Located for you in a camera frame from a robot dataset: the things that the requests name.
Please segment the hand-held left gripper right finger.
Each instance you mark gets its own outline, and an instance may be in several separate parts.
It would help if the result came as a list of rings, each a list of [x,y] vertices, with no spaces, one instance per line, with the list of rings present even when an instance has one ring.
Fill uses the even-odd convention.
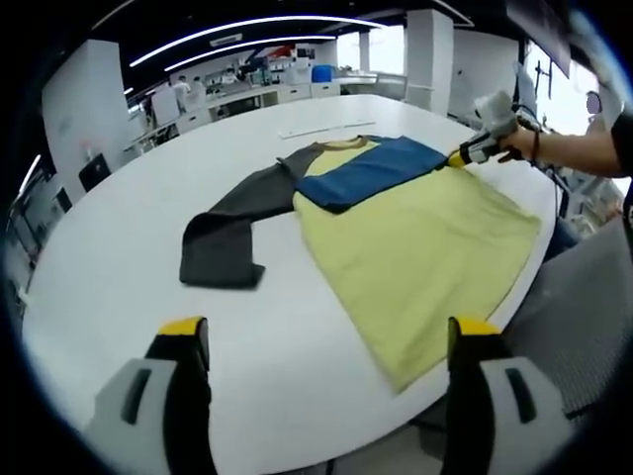
[[[559,389],[493,325],[448,321],[447,472],[536,474],[570,439]]]

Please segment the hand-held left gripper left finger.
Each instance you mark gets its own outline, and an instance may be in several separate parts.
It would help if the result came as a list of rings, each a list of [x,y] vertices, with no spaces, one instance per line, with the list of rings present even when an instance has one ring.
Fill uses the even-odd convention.
[[[215,474],[209,327],[172,321],[95,398],[87,441],[117,474]]]

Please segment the person's right hand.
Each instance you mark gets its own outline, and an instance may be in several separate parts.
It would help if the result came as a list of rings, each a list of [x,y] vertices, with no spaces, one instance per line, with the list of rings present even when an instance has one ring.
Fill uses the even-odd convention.
[[[519,126],[512,134],[499,139],[499,149],[503,155],[498,159],[499,163],[512,160],[526,160],[533,162],[538,157],[540,148],[540,133]]]

